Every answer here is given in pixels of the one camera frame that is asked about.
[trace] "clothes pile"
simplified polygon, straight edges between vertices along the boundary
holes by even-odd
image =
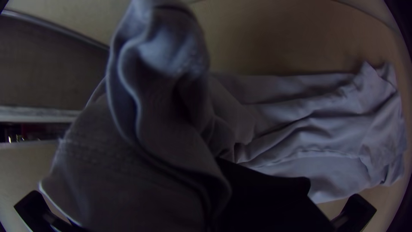
[[[40,188],[94,231],[197,231],[230,199],[217,157],[272,176],[308,177],[309,197],[319,203],[391,185],[403,174],[405,149],[390,64],[365,62],[356,74],[211,73],[186,5],[132,0],[106,77],[60,141]]]

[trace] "blue-gray garment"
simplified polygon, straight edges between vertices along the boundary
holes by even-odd
[[[215,75],[255,118],[238,164],[311,180],[310,198],[332,201],[403,175],[405,124],[394,68],[310,76]]]
[[[40,188],[92,231],[202,231],[230,198],[215,157],[309,177],[323,202],[399,178],[404,130],[389,64],[356,75],[209,73],[185,5],[132,0],[107,76]]]

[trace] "black garment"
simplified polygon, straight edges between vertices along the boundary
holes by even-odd
[[[272,177],[217,159],[232,187],[232,198],[217,232],[332,232],[328,218],[307,196],[307,178]]]

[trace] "beige surface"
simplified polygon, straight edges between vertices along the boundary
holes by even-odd
[[[0,149],[0,220],[6,231],[27,232],[13,206],[37,189],[49,171],[55,150],[56,144]]]
[[[395,65],[411,128],[410,60],[387,26],[359,10],[328,0],[208,0],[192,5],[206,33],[212,69],[239,74],[356,71],[363,60]],[[406,153],[406,176],[411,172]],[[408,183],[362,192],[377,209],[365,231],[386,231]],[[332,218],[345,200],[321,204]]]
[[[387,26],[391,27],[394,31],[399,31],[399,28],[393,18],[393,15],[389,11],[385,4],[385,0],[333,0],[341,2],[343,4],[355,7],[373,17],[379,18]]]
[[[9,0],[6,9],[33,15],[108,44],[129,0]]]

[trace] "laundry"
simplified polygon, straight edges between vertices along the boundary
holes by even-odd
[[[274,176],[307,177],[314,202],[345,198],[403,175],[406,132],[394,68],[357,74],[214,75],[256,121],[226,159]]]
[[[357,74],[210,73],[184,4],[132,0],[106,77],[40,189],[95,231],[199,231],[230,198],[216,157],[308,177],[315,202],[389,185],[402,176],[406,147],[395,79],[390,64],[367,63]]]

